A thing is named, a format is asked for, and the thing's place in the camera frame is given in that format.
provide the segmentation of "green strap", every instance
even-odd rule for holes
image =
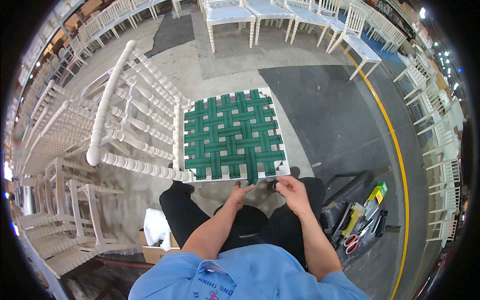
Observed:
[[[260,98],[258,90],[250,90],[250,99],[246,99],[243,92],[236,92],[234,102],[230,101],[229,94],[222,95],[219,105],[215,97],[208,98],[206,108],[203,100],[195,102],[195,110],[185,113],[188,123],[184,124],[185,131],[194,131],[184,135],[184,142],[191,144],[185,147],[185,155],[195,155],[195,158],[186,159],[185,167],[196,169],[197,180],[206,178],[206,168],[211,168],[212,179],[222,178],[222,166],[228,166],[231,179],[239,178],[240,165],[245,164],[248,184],[256,184],[257,163],[264,164],[265,175],[275,175],[274,162],[285,160],[285,153],[283,150],[272,151],[273,144],[283,143],[280,135],[268,135],[269,130],[278,128],[278,123],[276,120],[265,121],[265,118],[275,116],[275,111],[262,106],[272,103],[270,97]],[[258,137],[253,137],[253,132],[258,132]],[[256,153],[256,147],[261,148],[261,152]],[[244,154],[238,154],[238,149],[243,149]],[[227,155],[221,156],[221,151],[226,151]]]

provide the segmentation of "shirt logo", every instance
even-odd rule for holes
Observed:
[[[210,292],[210,298],[205,298],[207,300],[219,300],[218,297],[217,297],[217,294],[218,294],[218,290],[214,290],[212,292]]]

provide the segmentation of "hand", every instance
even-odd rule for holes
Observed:
[[[245,198],[245,195],[248,192],[252,191],[254,188],[255,188],[255,185],[253,184],[247,187],[241,188],[240,181],[237,181],[233,186],[232,192],[230,193],[230,197],[228,197],[227,203],[225,203],[225,205],[227,204],[232,205],[238,212],[243,207],[243,199]]]
[[[312,212],[308,201],[305,185],[292,176],[281,176],[276,179],[278,182],[275,189],[284,196],[288,207],[298,217],[305,213]]]

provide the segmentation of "red-handled scissors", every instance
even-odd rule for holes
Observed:
[[[367,232],[368,227],[373,223],[373,219],[362,228],[358,235],[351,234],[344,242],[344,246],[346,247],[345,253],[350,254],[352,253],[358,246],[360,238]]]

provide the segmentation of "white plastic bag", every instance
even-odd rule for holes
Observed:
[[[144,232],[148,246],[152,246],[158,240],[163,240],[160,248],[165,251],[171,249],[170,226],[162,211],[153,208],[147,209],[145,213]]]

